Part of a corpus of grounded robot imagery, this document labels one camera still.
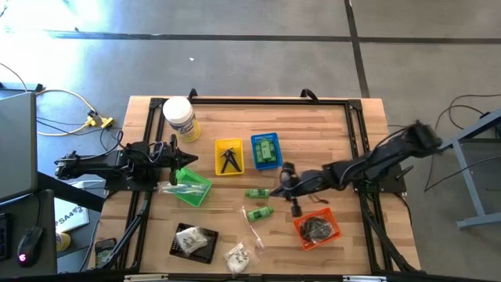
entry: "desk leg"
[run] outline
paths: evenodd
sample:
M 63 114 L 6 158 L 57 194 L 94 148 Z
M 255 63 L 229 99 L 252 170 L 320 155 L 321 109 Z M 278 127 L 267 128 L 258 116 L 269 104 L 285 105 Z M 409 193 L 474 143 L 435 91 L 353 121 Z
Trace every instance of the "desk leg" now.
M 61 200 L 78 204 L 83 208 L 89 208 L 96 212 L 103 210 L 104 199 L 101 197 L 75 188 L 72 185 L 68 185 L 40 172 L 38 173 L 38 190 L 52 190 L 54 191 L 54 197 Z

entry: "wooden table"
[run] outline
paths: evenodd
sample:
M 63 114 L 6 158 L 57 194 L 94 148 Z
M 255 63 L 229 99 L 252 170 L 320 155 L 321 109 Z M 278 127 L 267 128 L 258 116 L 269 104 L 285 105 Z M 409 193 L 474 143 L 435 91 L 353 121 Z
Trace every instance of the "wooden table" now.
M 124 121 L 122 143 L 142 140 L 151 96 L 132 96 Z M 381 99 L 362 99 L 369 143 L 374 147 L 387 135 L 387 123 Z M 251 136 L 277 132 L 285 161 L 296 164 L 298 172 L 320 169 L 331 161 L 351 158 L 348 131 L 343 107 L 270 106 L 270 105 L 195 105 L 200 122 L 200 138 L 190 144 L 180 143 L 181 150 L 195 154 L 199 160 L 188 168 L 213 182 L 211 191 L 199 208 L 167 194 L 153 196 L 146 231 L 141 272 L 143 273 L 228 273 L 223 254 L 241 241 L 252 239 L 237 212 L 242 206 L 252 210 L 266 205 L 275 213 L 254 224 L 266 246 L 259 263 L 251 263 L 245 273 L 282 274 L 352 274 L 370 273 L 366 240 L 358 196 L 352 189 L 343 192 L 326 190 L 318 196 L 327 199 L 339 222 L 343 236 L 319 248 L 304 251 L 293 227 L 290 203 L 281 198 L 255 200 L 244 197 L 246 188 L 275 189 L 279 185 L 279 170 L 260 172 L 254 168 Z M 153 126 L 152 138 L 156 126 Z M 164 140 L 172 133 L 164 127 Z M 237 176 L 216 176 L 214 173 L 214 141 L 241 138 L 244 147 L 245 173 Z M 124 232 L 131 193 L 119 192 L 106 201 L 96 241 L 115 237 Z M 299 199 L 303 214 L 324 208 L 308 197 Z M 382 194 L 381 202 L 387 234 L 409 263 L 420 268 L 413 231 L 405 206 L 395 196 Z M 202 226 L 219 232 L 212 264 L 205 265 L 168 254 L 175 228 L 180 222 Z M 379 240 L 375 237 L 378 261 L 382 266 Z M 128 260 L 134 256 L 136 238 L 132 238 Z M 90 266 L 94 266 L 94 255 Z

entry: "black metal frame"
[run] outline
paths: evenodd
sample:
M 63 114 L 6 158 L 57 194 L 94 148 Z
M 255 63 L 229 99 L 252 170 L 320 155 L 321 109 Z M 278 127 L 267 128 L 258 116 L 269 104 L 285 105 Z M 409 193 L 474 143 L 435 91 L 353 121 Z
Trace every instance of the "black metal frame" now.
M 369 151 L 369 139 L 367 136 L 367 131 L 366 131 L 366 125 L 365 121 L 363 118 L 363 111 L 362 111 L 362 101 L 360 99 L 318 99 L 316 95 L 309 89 L 303 89 L 301 92 L 300 97 L 309 97 L 309 99 L 260 99 L 260 98 L 252 98 L 252 99 L 231 99 L 231 98 L 194 98 L 198 96 L 196 93 L 195 89 L 192 89 L 190 94 L 189 94 L 189 100 L 191 104 L 193 105 L 206 105 L 206 104 L 246 104 L 246 105 L 314 105 L 314 106 L 342 106 L 344 108 L 345 112 L 345 117 L 346 117 L 346 122 L 348 126 L 348 138 L 350 139 L 350 146 L 351 146 L 351 154 L 353 157 L 357 157 L 359 155 L 359 148 L 357 145 L 357 139 L 355 136 L 355 128 L 354 128 L 354 121 L 352 117 L 352 113 L 355 112 L 358 124 L 359 124 L 359 130 L 362 138 L 362 147 L 364 153 L 367 153 Z M 150 105 L 149 105 L 149 111 L 148 111 L 148 117 L 146 119 L 146 125 L 145 125 L 145 131 L 144 131 L 144 136 L 143 136 L 143 141 L 148 142 L 150 140 L 151 136 L 151 130 L 153 127 L 153 117 L 155 115 L 155 112 L 157 109 L 160 109 L 161 106 L 164 104 L 164 102 L 167 99 L 164 98 L 152 98 L 150 100 Z M 155 137 L 155 141 L 161 141 L 163 131 L 164 131 L 164 124 L 165 124 L 165 118 L 163 114 L 160 114 L 160 118 L 157 124 L 157 135 Z M 363 183 L 354 183 L 354 189 L 355 191 L 360 191 L 361 188 L 363 187 Z M 135 215 L 135 210 L 138 205 L 139 201 L 139 193 L 140 192 L 132 192 L 132 197 L 131 197 L 131 203 L 129 205 L 129 210 L 128 210 L 128 217 L 127 217 L 127 222 L 125 225 L 125 229 L 128 228 L 128 226 L 131 224 L 131 221 L 134 219 Z M 146 192 L 145 198 L 149 200 L 149 203 L 151 202 L 151 197 L 152 197 L 152 192 Z M 383 212 L 381 210 L 381 204 L 380 204 L 380 198 L 379 198 L 379 193 L 373 193 L 371 195 L 372 198 L 374 199 L 373 205 L 374 205 L 374 214 L 376 216 L 375 220 L 376 223 L 380 225 L 382 230 L 384 229 L 384 218 L 383 218 Z M 360 207 L 364 204 L 367 204 L 367 196 L 365 193 L 359 193 L 359 200 L 360 200 Z M 145 235 L 146 235 L 146 227 L 147 227 L 147 222 L 148 222 L 148 214 L 150 211 L 150 204 L 148 204 L 148 207 L 146 208 L 145 211 L 145 218 L 141 223 L 141 226 L 139 227 L 139 235 L 138 235 L 138 240 L 137 240 L 137 245 L 135 249 L 135 256 L 134 256 L 134 262 L 132 263 L 132 269 L 139 271 L 139 267 L 141 265 L 141 257 L 142 257 L 142 250 L 143 250 L 143 245 L 144 245 L 144 240 L 145 240 Z M 367 219 L 362 216 L 362 223 L 364 226 L 364 232 L 366 235 L 366 245 L 367 245 L 367 250 L 369 254 L 369 264 L 370 264 L 370 269 L 371 273 L 375 273 L 376 271 L 381 270 L 377 263 L 377 258 L 376 258 L 376 250 L 374 247 L 374 240 L 373 240 L 373 235 L 372 235 L 372 230 L 371 226 L 368 223 Z M 392 263 L 390 256 L 388 254 L 388 251 L 384 248 L 384 246 L 381 246 L 383 248 L 383 254 L 384 254 L 384 269 L 385 270 L 393 270 Z M 125 263 L 127 261 L 127 256 L 128 256 L 128 245 L 125 247 L 124 251 L 121 254 L 120 261 L 119 261 L 119 266 L 118 269 L 124 269 L 125 268 Z M 331 278 L 338 278 L 339 275 L 331 276 Z

